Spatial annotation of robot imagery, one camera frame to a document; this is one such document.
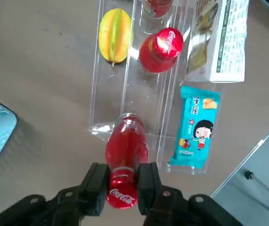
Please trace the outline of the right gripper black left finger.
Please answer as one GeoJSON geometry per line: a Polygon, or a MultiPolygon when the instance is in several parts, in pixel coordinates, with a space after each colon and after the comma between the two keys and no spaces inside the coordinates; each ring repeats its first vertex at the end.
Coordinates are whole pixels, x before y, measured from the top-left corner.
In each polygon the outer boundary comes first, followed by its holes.
{"type": "Polygon", "coordinates": [[[100,216],[110,169],[92,163],[78,186],[62,189],[51,200],[28,195],[0,213],[0,226],[79,226],[86,216],[100,216]]]}

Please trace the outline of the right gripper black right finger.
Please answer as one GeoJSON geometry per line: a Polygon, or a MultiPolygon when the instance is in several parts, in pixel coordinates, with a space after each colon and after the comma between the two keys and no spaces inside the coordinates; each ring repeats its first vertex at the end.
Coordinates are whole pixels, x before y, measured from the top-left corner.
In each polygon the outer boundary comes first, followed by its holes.
{"type": "Polygon", "coordinates": [[[161,184],[157,164],[143,163],[137,171],[137,201],[144,226],[240,226],[210,196],[197,194],[188,200],[180,190],[161,184]]]}

